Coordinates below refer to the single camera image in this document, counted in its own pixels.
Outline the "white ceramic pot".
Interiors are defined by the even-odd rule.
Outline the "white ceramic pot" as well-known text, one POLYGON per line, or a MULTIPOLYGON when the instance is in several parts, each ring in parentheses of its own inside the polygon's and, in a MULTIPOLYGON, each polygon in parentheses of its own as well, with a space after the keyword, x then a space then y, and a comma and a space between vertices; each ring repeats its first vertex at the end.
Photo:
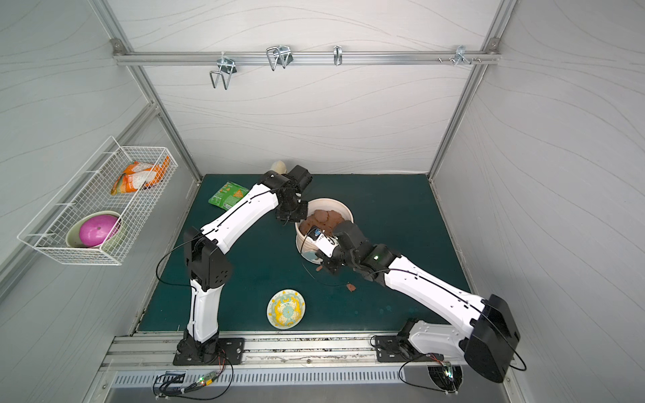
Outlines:
MULTIPOLYGON (((354 221, 354 216, 353 213, 351 213, 350 209, 344 204, 341 203, 340 201, 331 199, 331 198, 318 198, 314 199, 312 201, 308 202, 308 216, 314 213, 315 210, 334 210, 336 212, 339 212, 346 221, 354 221)), ((314 250, 314 244, 311 240, 309 240, 306 235, 303 235, 299 231, 299 225, 303 222, 300 221, 300 223, 295 224, 295 230, 296 230, 296 246, 297 246, 297 251, 299 254, 301 254, 303 251, 306 250, 314 250)))

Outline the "light teal scrub brush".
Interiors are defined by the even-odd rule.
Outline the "light teal scrub brush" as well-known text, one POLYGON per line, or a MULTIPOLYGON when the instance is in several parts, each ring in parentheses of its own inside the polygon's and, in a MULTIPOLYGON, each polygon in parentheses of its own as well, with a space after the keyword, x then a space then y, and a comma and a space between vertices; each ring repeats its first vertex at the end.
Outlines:
POLYGON ((301 253, 302 258, 313 264, 320 264, 322 259, 316 255, 315 250, 306 250, 301 253))

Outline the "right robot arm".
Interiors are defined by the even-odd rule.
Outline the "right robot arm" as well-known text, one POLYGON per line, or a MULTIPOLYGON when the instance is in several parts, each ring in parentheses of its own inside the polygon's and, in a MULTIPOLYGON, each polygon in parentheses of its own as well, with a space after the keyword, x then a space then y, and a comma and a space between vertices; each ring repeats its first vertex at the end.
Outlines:
POLYGON ((442 317, 451 331, 434 332, 419 319, 406 322, 390 350, 405 361, 428 359, 446 366, 460 358, 489 381, 502 383, 517 358, 521 339, 508 303, 497 295, 484 298, 460 290, 414 265, 405 255, 372 243, 358 225, 339 224, 331 235, 316 228, 313 242, 322 267, 331 273, 347 267, 368 281, 410 297, 442 317))

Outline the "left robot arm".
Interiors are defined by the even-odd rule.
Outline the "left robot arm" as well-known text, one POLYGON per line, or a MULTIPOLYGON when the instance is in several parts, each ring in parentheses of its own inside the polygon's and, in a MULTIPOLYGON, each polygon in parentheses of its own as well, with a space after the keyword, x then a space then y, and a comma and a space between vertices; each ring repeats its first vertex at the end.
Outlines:
POLYGON ((219 309, 223 288, 233 275, 227 258, 233 245, 267 213, 283 223, 307 217, 302 193, 312 174, 302 166, 287 173, 267 171, 252 188, 219 218, 184 233, 184 259, 191 288, 191 308, 185 335, 177 346, 191 361, 205 362, 220 352, 219 309))

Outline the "brown clay mud lump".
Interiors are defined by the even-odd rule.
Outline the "brown clay mud lump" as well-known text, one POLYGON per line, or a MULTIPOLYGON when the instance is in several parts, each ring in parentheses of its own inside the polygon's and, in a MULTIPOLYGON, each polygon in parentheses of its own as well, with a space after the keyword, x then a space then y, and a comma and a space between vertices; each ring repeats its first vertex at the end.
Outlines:
POLYGON ((316 227, 326 235, 331 235, 334 229, 344 221, 345 218, 334 210, 315 210, 299 225, 299 231, 306 235, 313 227, 316 227))

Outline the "cream plate on edge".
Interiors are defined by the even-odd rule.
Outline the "cream plate on edge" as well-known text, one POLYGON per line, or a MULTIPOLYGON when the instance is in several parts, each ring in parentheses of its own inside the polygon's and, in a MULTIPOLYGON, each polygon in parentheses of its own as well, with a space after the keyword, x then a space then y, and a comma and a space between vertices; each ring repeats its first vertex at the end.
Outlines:
POLYGON ((279 175, 287 174, 287 166, 283 161, 274 162, 270 169, 279 175))

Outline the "green snack packet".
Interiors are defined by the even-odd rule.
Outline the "green snack packet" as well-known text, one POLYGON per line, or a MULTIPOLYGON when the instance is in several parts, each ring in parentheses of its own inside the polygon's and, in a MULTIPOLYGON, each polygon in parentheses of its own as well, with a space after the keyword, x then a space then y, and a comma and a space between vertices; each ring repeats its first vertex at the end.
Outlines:
POLYGON ((249 193, 249 191, 250 190, 244 186, 228 181, 208 199, 208 203, 212 206, 228 211, 239 203, 249 193))

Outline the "yellow teal patterned bowl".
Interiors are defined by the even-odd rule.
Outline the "yellow teal patterned bowl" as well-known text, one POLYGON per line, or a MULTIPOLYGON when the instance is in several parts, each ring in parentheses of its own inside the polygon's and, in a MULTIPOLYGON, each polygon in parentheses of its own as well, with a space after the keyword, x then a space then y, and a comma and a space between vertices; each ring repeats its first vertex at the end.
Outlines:
POLYGON ((279 330, 291 329, 302 321, 306 312, 306 302, 296 290, 280 290, 270 299, 266 315, 272 327, 279 330))

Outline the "green table mat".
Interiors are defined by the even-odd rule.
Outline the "green table mat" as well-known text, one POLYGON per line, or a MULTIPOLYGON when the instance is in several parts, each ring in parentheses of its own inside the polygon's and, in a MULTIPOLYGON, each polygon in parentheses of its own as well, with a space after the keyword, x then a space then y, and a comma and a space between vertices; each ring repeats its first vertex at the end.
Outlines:
MULTIPOLYGON (((419 268, 462 290, 468 289, 433 192, 423 175, 316 174, 307 200, 344 203, 372 243, 383 243, 419 268)), ((306 302, 301 331, 396 332, 411 318, 442 324, 438 314, 399 292, 344 268, 336 275, 304 260, 296 230, 268 213, 228 253, 231 280, 223 288, 219 325, 223 331, 268 331, 268 302, 280 290, 300 292, 306 302), (346 285, 356 287, 350 292, 346 285)))

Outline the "orange white snack bag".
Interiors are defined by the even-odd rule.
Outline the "orange white snack bag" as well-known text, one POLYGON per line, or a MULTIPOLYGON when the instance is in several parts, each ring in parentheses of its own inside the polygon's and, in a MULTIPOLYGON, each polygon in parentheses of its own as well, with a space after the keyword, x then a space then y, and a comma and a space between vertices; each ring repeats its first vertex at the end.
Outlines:
POLYGON ((171 166, 171 157, 166 156, 160 164, 134 161, 125 168, 110 190, 111 196, 135 193, 160 184, 171 166))

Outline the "metal loop hook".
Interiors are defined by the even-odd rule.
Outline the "metal loop hook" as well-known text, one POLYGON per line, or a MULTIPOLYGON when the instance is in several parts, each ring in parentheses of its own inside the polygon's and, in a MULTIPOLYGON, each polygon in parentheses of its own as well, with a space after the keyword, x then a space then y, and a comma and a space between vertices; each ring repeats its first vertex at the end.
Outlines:
POLYGON ((265 54, 273 72, 278 66, 286 69, 293 62, 292 50, 287 45, 269 47, 266 49, 265 54))

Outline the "double metal hook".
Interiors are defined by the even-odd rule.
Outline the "double metal hook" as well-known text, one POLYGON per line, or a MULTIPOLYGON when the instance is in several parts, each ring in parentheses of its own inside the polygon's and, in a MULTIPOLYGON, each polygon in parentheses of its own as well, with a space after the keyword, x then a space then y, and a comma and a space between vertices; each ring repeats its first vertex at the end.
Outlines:
POLYGON ((217 69, 209 72, 211 83, 214 89, 219 84, 222 85, 224 90, 228 90, 233 75, 237 72, 237 65, 233 59, 221 55, 217 60, 217 69))

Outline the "small metal clip hook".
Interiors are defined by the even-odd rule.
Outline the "small metal clip hook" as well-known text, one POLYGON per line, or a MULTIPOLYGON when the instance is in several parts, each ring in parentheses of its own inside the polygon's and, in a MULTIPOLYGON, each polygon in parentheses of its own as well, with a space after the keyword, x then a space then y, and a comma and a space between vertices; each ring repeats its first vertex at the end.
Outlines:
POLYGON ((333 49, 334 65, 341 66, 343 64, 343 49, 341 46, 336 45, 333 49))

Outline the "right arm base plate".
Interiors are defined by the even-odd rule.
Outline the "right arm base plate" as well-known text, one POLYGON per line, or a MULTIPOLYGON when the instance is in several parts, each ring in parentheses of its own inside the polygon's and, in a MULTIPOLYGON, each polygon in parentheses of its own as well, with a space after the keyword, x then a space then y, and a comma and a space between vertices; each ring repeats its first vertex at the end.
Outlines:
POLYGON ((419 352, 404 338, 399 336, 374 335, 370 340, 380 363, 404 363, 419 356, 419 352))

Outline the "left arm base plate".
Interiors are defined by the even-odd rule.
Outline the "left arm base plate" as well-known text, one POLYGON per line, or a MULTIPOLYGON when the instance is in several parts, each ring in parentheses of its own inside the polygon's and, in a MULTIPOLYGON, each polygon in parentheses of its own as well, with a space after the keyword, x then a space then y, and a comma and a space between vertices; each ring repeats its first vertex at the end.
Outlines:
POLYGON ((200 343, 188 337, 179 342, 173 359, 174 366, 238 365, 245 351, 245 339, 217 339, 200 343))

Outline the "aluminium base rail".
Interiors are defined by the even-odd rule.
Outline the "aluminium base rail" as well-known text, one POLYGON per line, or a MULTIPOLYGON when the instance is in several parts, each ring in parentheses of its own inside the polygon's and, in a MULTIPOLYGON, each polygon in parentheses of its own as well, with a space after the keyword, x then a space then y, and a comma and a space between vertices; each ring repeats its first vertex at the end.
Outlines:
MULTIPOLYGON (((228 358, 241 369, 366 367, 401 364, 376 348, 373 332, 223 332, 244 345, 228 358)), ((101 370, 166 369, 173 365, 182 332, 137 332, 115 337, 101 370)))

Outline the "aluminium top rail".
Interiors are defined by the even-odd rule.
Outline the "aluminium top rail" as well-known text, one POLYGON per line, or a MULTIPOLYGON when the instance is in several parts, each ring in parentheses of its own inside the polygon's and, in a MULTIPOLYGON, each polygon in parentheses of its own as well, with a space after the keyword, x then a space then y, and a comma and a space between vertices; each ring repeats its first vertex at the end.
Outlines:
MULTIPOLYGON (((439 64, 438 58, 449 58, 455 50, 441 51, 349 51, 343 50, 345 65, 451 65, 439 64)), ((502 56, 497 53, 466 51, 470 57, 480 57, 477 65, 497 64, 502 56)), ((221 55, 233 59, 237 66, 268 66, 265 51, 259 52, 133 52, 115 55, 118 65, 136 66, 180 66, 217 65, 221 55)), ((294 51, 289 66, 334 65, 333 50, 294 51)))

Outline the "metal bracket hook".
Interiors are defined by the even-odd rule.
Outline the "metal bracket hook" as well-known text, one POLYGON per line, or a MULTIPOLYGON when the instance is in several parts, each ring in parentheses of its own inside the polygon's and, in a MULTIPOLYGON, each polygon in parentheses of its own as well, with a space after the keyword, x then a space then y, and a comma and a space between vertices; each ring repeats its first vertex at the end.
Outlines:
POLYGON ((477 65, 480 64, 481 59, 480 57, 470 57, 466 53, 466 49, 463 45, 460 45, 457 47, 455 50, 455 53, 445 59, 445 58, 438 58, 437 62, 439 64, 451 64, 451 65, 477 65))

